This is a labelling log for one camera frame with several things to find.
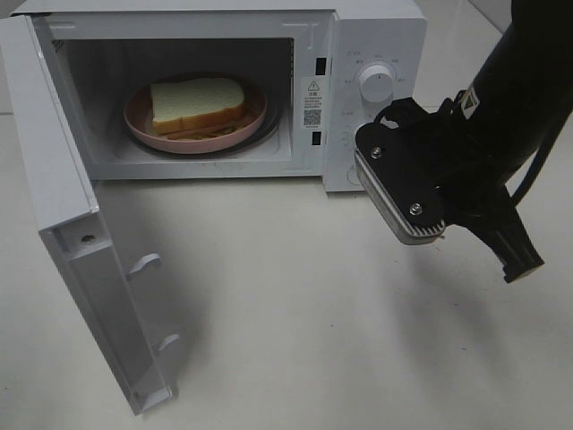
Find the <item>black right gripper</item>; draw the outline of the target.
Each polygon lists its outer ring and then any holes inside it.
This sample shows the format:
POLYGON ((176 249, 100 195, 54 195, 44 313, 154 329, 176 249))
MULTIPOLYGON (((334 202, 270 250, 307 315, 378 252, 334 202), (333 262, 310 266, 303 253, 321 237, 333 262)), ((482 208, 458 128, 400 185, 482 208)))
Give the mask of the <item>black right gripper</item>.
POLYGON ((544 265, 504 185, 493 178, 496 163, 454 125, 454 101, 435 113, 413 99, 398 99, 380 112, 380 124, 398 128, 429 174, 444 203, 446 226, 468 228, 500 260, 511 283, 544 265))

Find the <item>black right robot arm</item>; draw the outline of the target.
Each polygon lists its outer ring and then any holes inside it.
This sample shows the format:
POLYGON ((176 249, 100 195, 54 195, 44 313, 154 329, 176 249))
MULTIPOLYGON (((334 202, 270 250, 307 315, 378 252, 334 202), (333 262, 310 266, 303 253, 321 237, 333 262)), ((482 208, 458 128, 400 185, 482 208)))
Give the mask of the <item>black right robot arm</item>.
POLYGON ((543 264, 517 206, 572 111, 572 4, 515 1, 470 86, 429 114, 395 101, 372 169, 403 217, 468 229, 512 282, 543 264))

